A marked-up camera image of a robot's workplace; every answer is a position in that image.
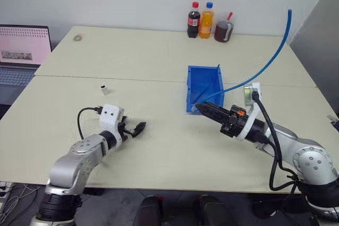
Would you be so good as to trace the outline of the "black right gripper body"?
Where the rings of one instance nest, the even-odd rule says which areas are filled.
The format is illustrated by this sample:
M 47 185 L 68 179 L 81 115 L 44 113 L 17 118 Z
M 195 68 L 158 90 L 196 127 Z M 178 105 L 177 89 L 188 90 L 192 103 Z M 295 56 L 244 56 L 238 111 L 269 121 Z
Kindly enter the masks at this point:
M 231 138 L 236 137 L 243 130 L 247 119 L 248 115 L 245 109 L 232 105 L 225 121 L 221 125 L 220 132 Z

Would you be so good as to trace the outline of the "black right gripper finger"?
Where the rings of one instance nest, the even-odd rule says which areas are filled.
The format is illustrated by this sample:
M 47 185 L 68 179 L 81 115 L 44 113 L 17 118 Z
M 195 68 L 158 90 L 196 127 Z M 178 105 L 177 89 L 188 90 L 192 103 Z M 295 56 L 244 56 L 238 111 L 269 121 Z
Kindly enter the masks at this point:
M 231 112 L 229 110 L 211 102 L 199 103 L 198 110 L 202 115 L 208 118 L 223 118 L 231 116 Z
M 222 125 L 228 124 L 229 123 L 229 118 L 228 117 L 223 117 L 223 118 L 209 118 L 212 119 Z

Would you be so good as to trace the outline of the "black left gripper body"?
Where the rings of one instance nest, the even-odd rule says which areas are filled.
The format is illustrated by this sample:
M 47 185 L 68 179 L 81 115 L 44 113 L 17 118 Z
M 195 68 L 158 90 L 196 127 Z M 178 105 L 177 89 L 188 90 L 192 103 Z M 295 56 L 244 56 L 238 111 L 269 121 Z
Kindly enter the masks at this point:
M 128 135 L 132 136 L 132 132 L 126 129 L 127 116 L 123 116 L 121 122 L 118 123 L 118 132 L 121 136 L 122 142 L 128 139 Z

